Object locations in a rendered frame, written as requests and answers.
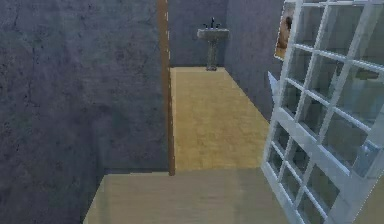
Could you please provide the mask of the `black sink faucet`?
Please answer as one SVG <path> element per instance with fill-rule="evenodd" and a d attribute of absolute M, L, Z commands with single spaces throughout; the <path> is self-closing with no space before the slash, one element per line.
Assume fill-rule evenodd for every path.
<path fill-rule="evenodd" d="M 209 23 L 204 23 L 203 26 L 204 26 L 205 29 L 219 29 L 222 26 L 222 24 L 221 23 L 217 23 L 215 21 L 215 18 L 212 17 L 210 22 Z"/>

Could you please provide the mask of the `white glass paned door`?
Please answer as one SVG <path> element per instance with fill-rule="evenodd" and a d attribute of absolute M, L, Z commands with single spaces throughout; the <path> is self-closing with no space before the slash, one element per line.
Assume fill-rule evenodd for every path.
<path fill-rule="evenodd" d="M 384 0 L 285 2 L 261 169 L 289 224 L 353 224 L 384 174 Z"/>

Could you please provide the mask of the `brown wooden door frame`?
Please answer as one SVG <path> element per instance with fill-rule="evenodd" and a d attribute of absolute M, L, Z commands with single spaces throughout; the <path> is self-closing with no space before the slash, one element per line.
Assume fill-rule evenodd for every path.
<path fill-rule="evenodd" d="M 164 97 L 166 137 L 168 150 L 168 174 L 175 175 L 175 150 L 173 136 L 173 114 L 170 74 L 170 50 L 168 31 L 168 0 L 156 0 L 159 27 L 159 48 L 161 58 L 161 80 Z"/>

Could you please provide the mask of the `grey pedestal sink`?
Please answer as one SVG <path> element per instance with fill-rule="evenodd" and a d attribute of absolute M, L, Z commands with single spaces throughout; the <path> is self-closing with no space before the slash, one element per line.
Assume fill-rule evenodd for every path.
<path fill-rule="evenodd" d="M 204 28 L 197 30 L 197 37 L 208 42 L 207 71 L 217 70 L 217 49 L 218 42 L 226 39 L 230 31 L 226 28 Z"/>

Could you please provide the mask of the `brown framed wall picture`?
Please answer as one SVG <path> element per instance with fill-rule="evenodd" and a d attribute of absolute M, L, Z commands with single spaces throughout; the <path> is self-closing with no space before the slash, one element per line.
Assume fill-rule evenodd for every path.
<path fill-rule="evenodd" d="M 275 56 L 281 60 L 284 59 L 288 46 L 288 40 L 293 22 L 295 10 L 294 2 L 285 2 L 283 5 L 282 16 L 279 24 L 278 38 L 275 48 Z"/>

